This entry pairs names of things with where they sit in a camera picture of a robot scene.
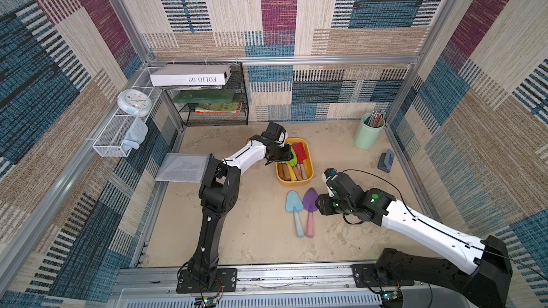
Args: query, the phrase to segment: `mint green cup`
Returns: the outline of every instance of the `mint green cup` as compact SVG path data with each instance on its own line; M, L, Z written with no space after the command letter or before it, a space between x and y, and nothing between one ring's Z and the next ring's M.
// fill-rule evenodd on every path
M371 149L385 125L385 121L383 121L382 126L380 127L367 126L365 122L370 116L371 113L363 115L360 120L360 126L358 126L358 129L354 134L354 144L361 149Z

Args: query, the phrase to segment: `towel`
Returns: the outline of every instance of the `towel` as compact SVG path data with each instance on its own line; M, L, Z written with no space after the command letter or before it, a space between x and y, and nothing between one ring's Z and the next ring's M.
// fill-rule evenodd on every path
M145 140L148 126L143 123L138 117L133 120L132 125L126 132L126 136L122 140L122 150L127 153L131 149L138 149L139 144Z

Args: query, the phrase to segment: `paper document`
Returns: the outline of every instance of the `paper document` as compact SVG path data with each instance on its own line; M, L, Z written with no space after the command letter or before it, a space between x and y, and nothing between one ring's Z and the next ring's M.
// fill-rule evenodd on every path
M209 155L167 153L156 181L201 183Z

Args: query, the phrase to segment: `green book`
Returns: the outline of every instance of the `green book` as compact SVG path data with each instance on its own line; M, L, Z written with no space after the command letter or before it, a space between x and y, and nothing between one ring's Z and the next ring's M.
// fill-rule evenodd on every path
M180 91L172 101L175 104L226 104L234 98L234 90Z
M196 112L199 113L239 113L242 103L228 104L200 104L196 106Z

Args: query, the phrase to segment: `fabric wall panel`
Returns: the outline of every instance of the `fabric wall panel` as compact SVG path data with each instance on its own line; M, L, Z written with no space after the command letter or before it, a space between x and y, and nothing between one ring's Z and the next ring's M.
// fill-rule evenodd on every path
M3 250L116 99L140 59L108 0L0 0L0 29ZM157 191L152 173L175 134L167 120L163 118L160 126L163 134L155 130L155 135L165 137L142 151L148 152L146 162L142 170L138 167L139 173L133 172L133 178L145 176L136 188L116 175L120 159L93 159L0 306L104 305L114 276L135 249L150 198ZM81 271L88 267L86 262L92 262L88 275ZM75 274L83 277L73 281Z
M443 0L124 0L157 58L238 57L235 46L291 55L415 53ZM195 34L198 39L181 36ZM277 50L270 56L283 56Z
M544 273L547 2L461 0L392 124L434 215ZM512 267L506 305L544 306L546 283Z
M359 119L388 108L408 68L408 64L245 66L249 119Z

